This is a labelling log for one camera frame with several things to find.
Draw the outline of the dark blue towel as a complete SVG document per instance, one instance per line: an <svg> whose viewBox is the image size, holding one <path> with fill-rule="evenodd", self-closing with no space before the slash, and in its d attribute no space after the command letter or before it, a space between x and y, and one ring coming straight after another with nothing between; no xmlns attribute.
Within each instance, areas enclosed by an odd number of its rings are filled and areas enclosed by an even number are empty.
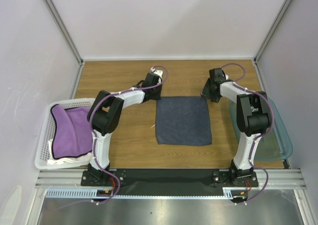
<svg viewBox="0 0 318 225"><path fill-rule="evenodd" d="M200 96L162 97L157 101L158 144L207 146L212 143L207 100Z"/></svg>

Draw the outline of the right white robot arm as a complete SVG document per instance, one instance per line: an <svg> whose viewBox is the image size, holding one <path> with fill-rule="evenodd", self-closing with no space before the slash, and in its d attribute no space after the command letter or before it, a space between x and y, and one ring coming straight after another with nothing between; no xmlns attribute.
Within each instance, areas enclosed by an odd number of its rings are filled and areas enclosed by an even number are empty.
<svg viewBox="0 0 318 225"><path fill-rule="evenodd" d="M264 91L253 91L228 79L222 68L209 70L201 95L218 103L222 97L236 104L236 123L240 131L238 150L225 179L241 187L253 178L254 157L261 138L274 126L274 112Z"/></svg>

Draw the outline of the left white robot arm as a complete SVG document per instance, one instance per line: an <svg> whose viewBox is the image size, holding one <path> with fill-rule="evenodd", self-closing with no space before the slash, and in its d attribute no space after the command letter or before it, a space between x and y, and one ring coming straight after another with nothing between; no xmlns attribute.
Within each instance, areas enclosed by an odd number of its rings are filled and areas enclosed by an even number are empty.
<svg viewBox="0 0 318 225"><path fill-rule="evenodd" d="M128 90L98 93L87 115L92 129L92 159L82 174L82 186L104 186L112 177L109 172L109 148L112 133L117 128L122 110L161 96L163 71L152 69L146 78Z"/></svg>

